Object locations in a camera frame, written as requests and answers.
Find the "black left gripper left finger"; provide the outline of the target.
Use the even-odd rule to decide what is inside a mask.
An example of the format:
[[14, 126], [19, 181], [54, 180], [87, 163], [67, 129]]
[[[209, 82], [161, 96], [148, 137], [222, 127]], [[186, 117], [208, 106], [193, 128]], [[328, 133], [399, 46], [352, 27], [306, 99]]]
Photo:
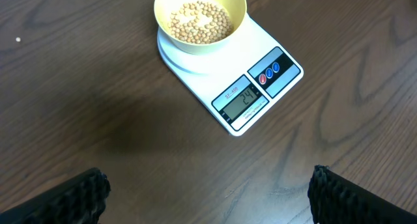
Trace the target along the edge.
[[91, 168], [1, 213], [1, 224], [97, 224], [110, 191], [107, 176]]

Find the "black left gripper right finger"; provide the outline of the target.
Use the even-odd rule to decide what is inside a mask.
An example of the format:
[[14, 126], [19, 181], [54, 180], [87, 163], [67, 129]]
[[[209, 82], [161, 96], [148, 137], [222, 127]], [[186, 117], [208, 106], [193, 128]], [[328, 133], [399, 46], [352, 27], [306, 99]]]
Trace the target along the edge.
[[309, 182], [312, 219], [318, 224], [416, 224], [416, 215], [316, 165]]

